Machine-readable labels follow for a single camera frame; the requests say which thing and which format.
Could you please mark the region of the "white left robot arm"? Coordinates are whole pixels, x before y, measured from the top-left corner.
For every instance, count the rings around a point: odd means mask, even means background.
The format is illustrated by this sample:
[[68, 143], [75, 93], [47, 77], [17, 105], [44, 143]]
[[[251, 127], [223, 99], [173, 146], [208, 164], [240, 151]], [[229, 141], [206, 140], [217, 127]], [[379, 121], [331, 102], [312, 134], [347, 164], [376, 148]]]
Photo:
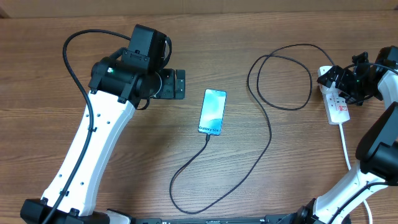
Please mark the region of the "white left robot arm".
[[183, 99], [185, 71], [167, 67], [172, 42], [164, 33], [136, 25], [128, 40], [93, 65], [88, 87], [81, 89], [86, 108], [78, 131], [41, 198], [24, 202], [26, 223], [134, 223], [113, 209], [96, 211], [101, 178], [140, 102]]

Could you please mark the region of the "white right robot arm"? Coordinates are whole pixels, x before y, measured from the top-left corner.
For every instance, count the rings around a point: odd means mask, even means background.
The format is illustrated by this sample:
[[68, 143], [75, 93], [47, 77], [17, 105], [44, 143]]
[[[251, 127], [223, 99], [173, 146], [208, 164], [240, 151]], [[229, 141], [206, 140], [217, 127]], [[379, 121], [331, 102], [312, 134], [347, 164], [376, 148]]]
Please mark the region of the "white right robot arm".
[[351, 211], [372, 194], [397, 186], [397, 47], [382, 48], [373, 63], [363, 52], [345, 68], [321, 68], [317, 82], [324, 94], [337, 92], [346, 105], [375, 97], [385, 111], [358, 143], [356, 165], [327, 193], [278, 223], [347, 223]]

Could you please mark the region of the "blue smartphone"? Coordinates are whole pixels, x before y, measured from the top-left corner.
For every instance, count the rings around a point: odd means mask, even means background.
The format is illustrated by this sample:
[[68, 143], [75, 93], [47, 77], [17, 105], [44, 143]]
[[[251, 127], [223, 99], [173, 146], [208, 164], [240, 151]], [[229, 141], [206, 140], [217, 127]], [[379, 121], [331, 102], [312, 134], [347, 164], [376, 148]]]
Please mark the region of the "blue smartphone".
[[206, 89], [203, 97], [198, 131], [200, 133], [219, 136], [223, 124], [226, 92]]

